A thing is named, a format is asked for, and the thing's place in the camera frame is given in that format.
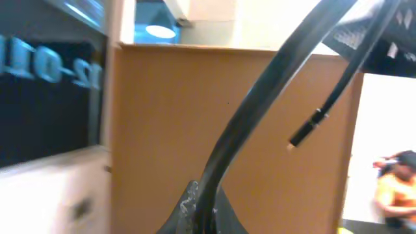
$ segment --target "ceiling light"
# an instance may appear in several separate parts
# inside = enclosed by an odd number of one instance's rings
[[[168,18],[168,14],[164,10],[158,11],[150,24],[146,27],[146,31],[158,38],[173,38],[176,36],[172,22]]]

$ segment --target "brown cardboard box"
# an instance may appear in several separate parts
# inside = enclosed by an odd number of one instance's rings
[[[155,233],[275,52],[122,45],[114,69],[112,233]],[[224,190],[250,233],[335,233],[363,74],[291,153],[347,63],[313,55],[239,153]]]

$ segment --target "black sign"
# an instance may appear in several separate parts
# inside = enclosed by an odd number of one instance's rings
[[[374,45],[361,71],[378,75],[416,78],[416,24],[412,12],[416,1],[403,1],[396,15]],[[372,17],[341,23],[324,39],[324,44],[347,60],[361,44]]]
[[[45,0],[0,1],[0,167],[98,143],[106,45]]]

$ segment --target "black curved pole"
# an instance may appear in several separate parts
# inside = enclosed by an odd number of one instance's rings
[[[377,16],[373,18],[372,23],[357,50],[352,55],[350,64],[345,69],[343,76],[335,86],[334,90],[327,98],[323,106],[315,111],[315,113],[301,126],[299,130],[290,139],[289,147],[297,147],[302,141],[319,125],[323,119],[328,117],[328,112],[339,99],[345,88],[350,84],[357,71],[362,67],[370,52],[374,48],[378,39],[389,25],[391,18],[395,15],[401,0],[385,0]]]
[[[229,121],[205,166],[198,188],[193,234],[216,233],[215,196],[229,165],[273,101],[319,42],[357,0],[322,0],[282,45]]]

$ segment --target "black metal stand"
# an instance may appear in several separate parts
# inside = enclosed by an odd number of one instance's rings
[[[158,234],[247,233],[221,189],[222,179],[274,100],[284,91],[316,45],[355,3],[356,0],[322,0],[309,13],[272,59],[228,123],[209,157],[199,184],[193,181],[188,185]],[[291,141],[293,145],[300,143],[325,117],[371,53],[400,3],[401,0],[385,0],[358,50],[350,54],[351,63],[339,84],[320,111],[312,117],[312,123],[307,122],[295,135]]]
[[[345,88],[351,82],[357,71],[361,68],[366,61],[376,42],[380,39],[385,28],[389,25],[391,18],[394,16],[400,1],[386,0],[383,7],[380,9],[377,16],[372,19],[371,26],[367,31],[362,43],[352,55],[350,64],[346,68],[341,77],[341,80],[337,83],[337,86],[332,91],[328,99],[323,106],[306,121],[306,123],[296,132],[296,134],[290,139],[292,146],[297,147],[307,137],[323,119],[328,116],[328,112],[333,107],[335,102],[339,99]]]

